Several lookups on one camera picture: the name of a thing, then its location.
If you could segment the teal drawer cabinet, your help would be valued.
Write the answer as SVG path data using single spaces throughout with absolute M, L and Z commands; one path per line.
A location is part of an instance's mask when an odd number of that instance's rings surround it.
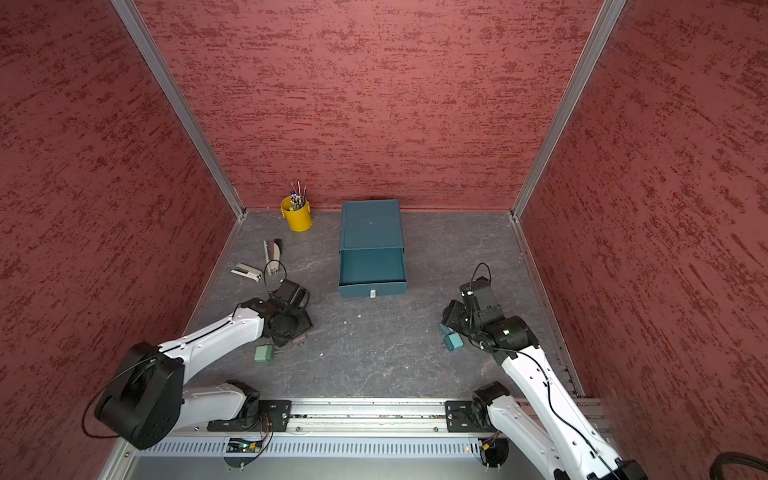
M 342 206 L 338 289 L 345 298 L 407 292 L 404 234 L 397 200 L 347 201 Z

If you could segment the pink plug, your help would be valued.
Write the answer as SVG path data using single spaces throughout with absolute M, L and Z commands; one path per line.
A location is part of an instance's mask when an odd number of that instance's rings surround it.
M 308 335 L 306 333 L 301 334 L 292 339 L 292 343 L 296 347 L 304 346 L 307 341 L 308 341 Z

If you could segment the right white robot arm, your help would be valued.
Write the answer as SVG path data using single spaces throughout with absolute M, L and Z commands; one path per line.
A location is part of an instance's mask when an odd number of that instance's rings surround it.
M 442 324 L 489 353 L 537 418 L 493 382 L 473 393 L 474 420 L 513 443 L 546 479 L 646 479 L 639 462 L 623 459 L 588 421 L 527 323 L 496 307 L 488 312 L 490 320 L 482 324 L 485 312 L 470 299 L 453 300 L 443 310 Z

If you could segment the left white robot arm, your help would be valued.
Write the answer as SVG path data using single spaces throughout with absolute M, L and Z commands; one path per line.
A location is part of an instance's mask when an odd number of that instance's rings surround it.
M 191 334 L 160 345 L 140 342 L 127 351 L 87 409 L 112 436 L 141 450 L 175 430 L 203 423 L 220 431 L 263 428 L 254 388 L 236 380 L 212 387 L 189 382 L 245 344 L 269 338 L 282 347 L 301 337 L 312 326 L 306 304 L 306 299 L 254 298 Z

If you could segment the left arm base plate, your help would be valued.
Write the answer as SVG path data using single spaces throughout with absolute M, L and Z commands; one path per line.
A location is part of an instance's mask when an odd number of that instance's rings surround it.
M 287 430 L 293 403 L 290 400 L 248 402 L 235 418 L 209 421 L 209 432 L 282 433 Z

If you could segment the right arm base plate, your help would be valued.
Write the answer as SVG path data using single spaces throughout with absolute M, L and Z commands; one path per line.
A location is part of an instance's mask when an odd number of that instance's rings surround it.
M 449 433 L 482 433 L 490 435 L 496 432 L 492 426 L 487 406 L 477 401 L 446 401 L 445 418 Z

